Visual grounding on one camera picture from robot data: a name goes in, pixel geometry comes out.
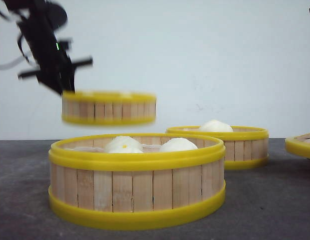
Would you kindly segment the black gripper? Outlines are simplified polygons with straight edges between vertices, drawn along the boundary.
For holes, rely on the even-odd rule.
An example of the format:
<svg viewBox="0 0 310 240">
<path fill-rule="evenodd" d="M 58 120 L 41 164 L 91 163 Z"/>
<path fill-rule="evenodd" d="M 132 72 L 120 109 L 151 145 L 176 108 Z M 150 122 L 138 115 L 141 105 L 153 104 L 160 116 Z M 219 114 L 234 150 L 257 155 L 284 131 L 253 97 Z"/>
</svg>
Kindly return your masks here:
<svg viewBox="0 0 310 240">
<path fill-rule="evenodd" d="M 18 23 L 39 68 L 24 71 L 18 78 L 36 76 L 37 80 L 62 95 L 64 91 L 75 91 L 74 75 L 78 67 L 91 65 L 93 59 L 72 62 L 65 50 L 65 43 L 58 42 L 48 16 L 43 11 L 31 11 L 27 19 Z"/>
</svg>

